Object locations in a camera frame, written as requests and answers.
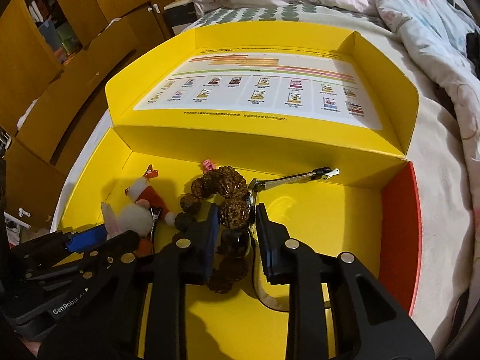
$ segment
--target silver rivet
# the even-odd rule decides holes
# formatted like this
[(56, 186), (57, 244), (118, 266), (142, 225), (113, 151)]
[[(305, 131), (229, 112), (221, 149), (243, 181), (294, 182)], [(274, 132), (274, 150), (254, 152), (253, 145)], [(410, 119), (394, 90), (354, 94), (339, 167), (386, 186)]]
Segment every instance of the silver rivet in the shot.
[(285, 246), (289, 249), (297, 249), (300, 243), (296, 239), (290, 238), (285, 241)]
[(342, 253), (342, 254), (340, 255), (340, 258), (342, 259), (342, 261), (343, 261), (344, 263), (347, 263), (347, 264), (352, 264), (352, 262), (355, 261), (355, 256), (354, 256), (353, 254), (351, 254), (351, 253), (348, 253), (348, 252)]
[(182, 249), (185, 249), (185, 248), (188, 248), (190, 245), (191, 245), (191, 242), (188, 238), (180, 238), (176, 245), (179, 247), (179, 248), (182, 248)]
[(125, 253), (120, 257), (120, 261), (124, 264), (130, 264), (133, 260), (135, 260), (135, 255), (133, 253)]

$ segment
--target santa hat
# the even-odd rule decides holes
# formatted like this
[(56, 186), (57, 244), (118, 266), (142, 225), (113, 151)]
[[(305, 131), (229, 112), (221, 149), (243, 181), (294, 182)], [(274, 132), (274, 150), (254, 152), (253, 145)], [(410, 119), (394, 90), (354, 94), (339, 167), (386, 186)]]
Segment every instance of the santa hat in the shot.
[(146, 177), (140, 177), (125, 191), (132, 202), (136, 203), (140, 199), (147, 200), (151, 207), (159, 207), (162, 209), (160, 218), (169, 226), (174, 226), (175, 216), (171, 212), (163, 199), (158, 195)]

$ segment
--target bed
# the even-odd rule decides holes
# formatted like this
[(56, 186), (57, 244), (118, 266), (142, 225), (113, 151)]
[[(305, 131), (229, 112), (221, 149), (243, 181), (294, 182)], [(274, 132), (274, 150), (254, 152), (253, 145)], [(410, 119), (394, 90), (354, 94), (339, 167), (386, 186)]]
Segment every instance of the bed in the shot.
[[(436, 353), (440, 353), (449, 342), (452, 328), (459, 327), (458, 322), (454, 323), (459, 299), (470, 288), (467, 318), (480, 293), (480, 283), (475, 285), (479, 281), (475, 279), (476, 266), (472, 278), (474, 207), (480, 207), (477, 181), (480, 169), (476, 159), (480, 141), (480, 81), (466, 52), (466, 34), (478, 31), (478, 27), (465, 3), (462, 0), (194, 2), (201, 17), (189, 28), (235, 21), (287, 20), (358, 31), (415, 84), (420, 105), (407, 158), (413, 162), (417, 177), (423, 240), (411, 317)], [(52, 220), (52, 231), (61, 226), (70, 193), (110, 127), (107, 111), (67, 177)]]

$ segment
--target printed chart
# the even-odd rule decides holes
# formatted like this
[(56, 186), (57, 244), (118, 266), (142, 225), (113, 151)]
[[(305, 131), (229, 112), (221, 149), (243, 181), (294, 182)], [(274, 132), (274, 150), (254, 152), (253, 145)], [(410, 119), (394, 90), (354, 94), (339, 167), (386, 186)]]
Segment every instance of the printed chart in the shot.
[(249, 52), (192, 57), (134, 110), (174, 108), (258, 111), (382, 129), (352, 65), (308, 55)]

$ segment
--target red panel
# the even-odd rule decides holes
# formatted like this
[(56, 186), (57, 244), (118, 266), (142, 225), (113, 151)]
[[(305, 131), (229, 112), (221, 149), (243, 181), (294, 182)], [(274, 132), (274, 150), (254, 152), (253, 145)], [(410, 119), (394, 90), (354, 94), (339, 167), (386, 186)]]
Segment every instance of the red panel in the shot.
[(422, 261), (422, 218), (411, 162), (382, 190), (380, 282), (412, 314)]

